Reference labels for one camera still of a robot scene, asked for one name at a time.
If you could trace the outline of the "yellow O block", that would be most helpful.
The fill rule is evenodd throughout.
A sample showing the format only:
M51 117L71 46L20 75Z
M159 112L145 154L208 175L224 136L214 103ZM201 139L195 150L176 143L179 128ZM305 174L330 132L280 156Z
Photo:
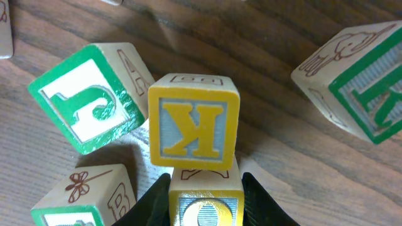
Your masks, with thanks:
M175 168L168 198L172 226L243 225L245 195L236 158L227 171Z

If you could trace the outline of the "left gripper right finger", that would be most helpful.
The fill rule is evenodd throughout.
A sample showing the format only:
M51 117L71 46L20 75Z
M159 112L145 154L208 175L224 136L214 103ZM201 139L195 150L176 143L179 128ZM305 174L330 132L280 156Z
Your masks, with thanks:
M243 226L300 226L269 195L255 177L245 172Z

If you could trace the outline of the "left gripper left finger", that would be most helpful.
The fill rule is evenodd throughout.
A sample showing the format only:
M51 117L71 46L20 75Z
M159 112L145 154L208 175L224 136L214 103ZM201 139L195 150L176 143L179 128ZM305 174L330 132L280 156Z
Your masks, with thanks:
M112 226L170 226L170 174L162 174L127 214Z

